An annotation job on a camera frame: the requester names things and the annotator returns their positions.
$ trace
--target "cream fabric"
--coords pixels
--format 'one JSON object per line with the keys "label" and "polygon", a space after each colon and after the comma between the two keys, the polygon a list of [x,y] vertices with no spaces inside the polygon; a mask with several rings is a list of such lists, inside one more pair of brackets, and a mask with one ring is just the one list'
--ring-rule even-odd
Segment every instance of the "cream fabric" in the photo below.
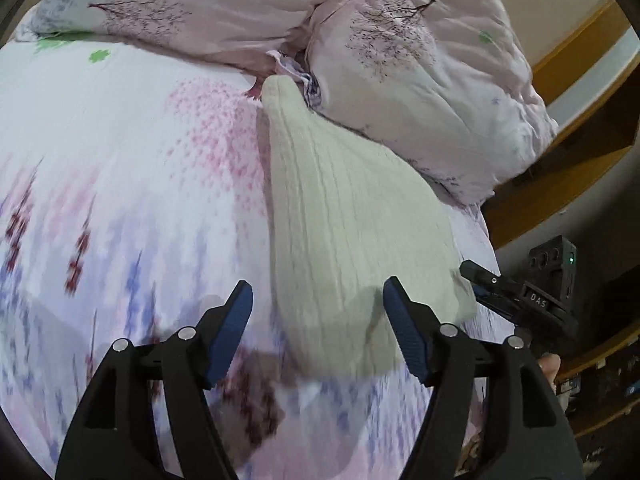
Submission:
{"label": "cream fabric", "polygon": [[443,322],[475,314],[431,187],[388,148],[308,110],[289,77],[268,78],[262,100],[271,132],[276,299],[300,369],[356,378],[398,365],[382,306],[392,275]]}

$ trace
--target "silver screw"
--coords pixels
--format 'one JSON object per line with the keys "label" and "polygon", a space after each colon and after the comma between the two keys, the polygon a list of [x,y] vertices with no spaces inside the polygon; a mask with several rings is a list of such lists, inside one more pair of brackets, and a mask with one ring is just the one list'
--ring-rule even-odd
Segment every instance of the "silver screw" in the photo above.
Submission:
{"label": "silver screw", "polygon": [[520,337],[518,337],[516,335],[510,335],[507,338],[507,344],[511,348],[515,348],[515,349],[524,348],[524,341],[522,340],[522,338],[520,338]]}
{"label": "silver screw", "polygon": [[451,323],[445,323],[440,326],[440,333],[445,337],[455,337],[458,335],[458,329]]}
{"label": "silver screw", "polygon": [[181,328],[180,332],[178,332],[178,337],[180,339],[184,339],[185,341],[187,341],[187,339],[193,338],[193,336],[195,335],[196,335],[196,329],[194,329],[193,326],[186,326],[184,328]]}
{"label": "silver screw", "polygon": [[111,348],[113,348],[116,352],[122,352],[127,348],[127,346],[129,346],[129,341],[127,341],[126,339],[117,339],[113,342]]}

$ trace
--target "bed sheet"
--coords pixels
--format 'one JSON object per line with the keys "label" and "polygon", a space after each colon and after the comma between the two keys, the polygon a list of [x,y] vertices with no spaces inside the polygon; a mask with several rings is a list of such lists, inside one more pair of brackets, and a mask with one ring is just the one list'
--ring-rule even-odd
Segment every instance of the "bed sheet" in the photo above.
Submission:
{"label": "bed sheet", "polygon": [[[0,50],[0,406],[30,453],[53,476],[114,339],[164,339],[245,279],[254,310],[229,374],[207,394],[239,478],[398,478],[429,391],[404,366],[357,382],[314,380],[287,351],[271,292],[260,103],[246,99],[235,119],[254,127],[227,139],[204,170],[176,158],[187,156],[177,141],[202,126],[178,112],[207,101],[189,83],[210,89],[203,82],[222,71],[249,90],[253,79],[135,44],[74,39]],[[433,187],[460,259],[498,273],[479,207]],[[513,333],[478,308],[470,335],[501,342]],[[481,425],[481,397],[478,383],[468,436]],[[154,399],[163,460],[179,474],[161,388]]]}

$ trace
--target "pillowcase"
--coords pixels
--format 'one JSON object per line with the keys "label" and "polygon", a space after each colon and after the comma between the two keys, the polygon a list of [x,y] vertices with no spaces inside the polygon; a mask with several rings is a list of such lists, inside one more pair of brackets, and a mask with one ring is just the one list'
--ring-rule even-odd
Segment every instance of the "pillowcase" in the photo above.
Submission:
{"label": "pillowcase", "polygon": [[261,55],[283,48],[324,0],[42,0],[34,32],[99,32],[161,44],[266,72]]}
{"label": "pillowcase", "polygon": [[329,0],[311,26],[314,108],[463,204],[525,171],[556,134],[500,0]]}
{"label": "pillowcase", "polygon": [[402,362],[382,305],[390,276],[441,322],[475,314],[449,219],[420,175],[391,150],[308,110],[288,76],[268,78],[262,102],[276,303],[303,372],[360,378]]}

